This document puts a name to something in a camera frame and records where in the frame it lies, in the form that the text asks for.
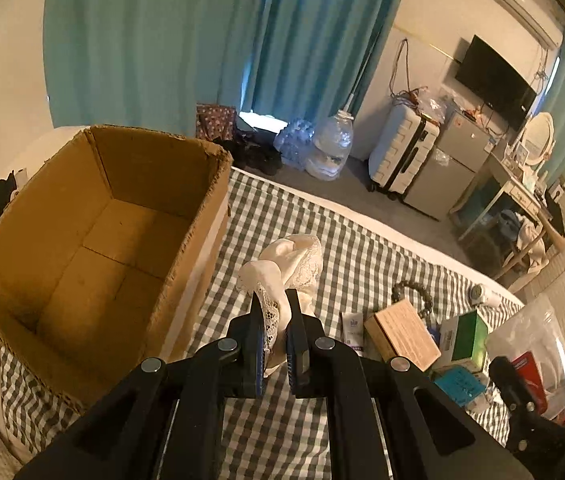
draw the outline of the open cardboard box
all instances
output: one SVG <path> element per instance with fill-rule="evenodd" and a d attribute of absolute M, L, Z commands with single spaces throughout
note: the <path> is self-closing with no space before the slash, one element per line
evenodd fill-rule
<path fill-rule="evenodd" d="M 227 223 L 216 144 L 95 126 L 0 218 L 0 341 L 88 406 L 147 356 L 185 351 Z"/>

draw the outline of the gingham fabric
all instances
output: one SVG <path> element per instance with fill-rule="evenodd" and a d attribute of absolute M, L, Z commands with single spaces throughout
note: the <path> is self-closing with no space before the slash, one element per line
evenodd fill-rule
<path fill-rule="evenodd" d="M 371 312 L 390 304 L 391 286 L 414 280 L 427 286 L 434 298 L 437 322 L 471 309 L 467 291 L 472 282 L 331 210 L 248 174 L 232 171 L 231 216 L 207 299 L 202 307 L 188 354 L 224 336 L 229 321 L 250 306 L 236 287 L 238 269 L 277 238 L 294 233 L 314 234 L 323 245 L 324 269 L 315 299 L 315 314 L 325 333 L 341 339 L 341 312 Z M 421 298 L 408 289 L 420 310 Z M 502 324 L 518 307 L 507 300 L 484 314 L 492 327 Z M 3 409 L 12 431 L 33 451 L 44 448 L 53 434 L 73 418 L 67 406 L 39 385 L 22 365 L 5 352 Z M 37 394 L 25 390 L 37 388 Z M 508 436 L 507 411 L 494 405 L 476 420 L 502 445 Z M 222 435 L 224 462 L 220 478 L 329 479 L 326 403 L 296 400 L 282 365 L 265 379 L 258 400 L 227 401 Z"/>

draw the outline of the white tube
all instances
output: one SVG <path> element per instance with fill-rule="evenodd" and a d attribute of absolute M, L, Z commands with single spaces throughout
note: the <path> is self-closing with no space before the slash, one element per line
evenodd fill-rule
<path fill-rule="evenodd" d="M 364 318 L 361 312 L 341 312 L 342 338 L 347 346 L 353 348 L 362 356 L 364 343 Z"/>

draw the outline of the black flat screen tv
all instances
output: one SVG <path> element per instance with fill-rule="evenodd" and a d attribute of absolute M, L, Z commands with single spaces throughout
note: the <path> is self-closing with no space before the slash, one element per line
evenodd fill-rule
<path fill-rule="evenodd" d="M 514 130 L 523 125 L 536 99 L 533 88 L 514 67 L 477 36 L 457 70 L 456 80 L 483 99 Z"/>

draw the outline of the silver bolt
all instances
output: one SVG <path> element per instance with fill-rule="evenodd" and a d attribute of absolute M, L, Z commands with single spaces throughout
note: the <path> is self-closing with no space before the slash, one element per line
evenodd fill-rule
<path fill-rule="evenodd" d="M 397 372 L 406 372 L 409 369 L 409 361 L 404 357 L 394 357 L 391 360 L 391 367 Z"/>
<path fill-rule="evenodd" d="M 330 337 L 319 337 L 315 340 L 315 345 L 321 350 L 332 350 L 335 346 L 335 341 Z"/>
<path fill-rule="evenodd" d="M 143 372 L 152 374 L 160 370 L 161 366 L 162 366 L 162 361 L 160 361 L 160 359 L 158 359 L 157 357 L 147 357 L 147 359 L 145 359 L 140 365 L 140 368 L 142 369 Z"/>
<path fill-rule="evenodd" d="M 238 342 L 230 337 L 224 337 L 218 341 L 218 348 L 223 352 L 231 352 L 238 348 Z"/>

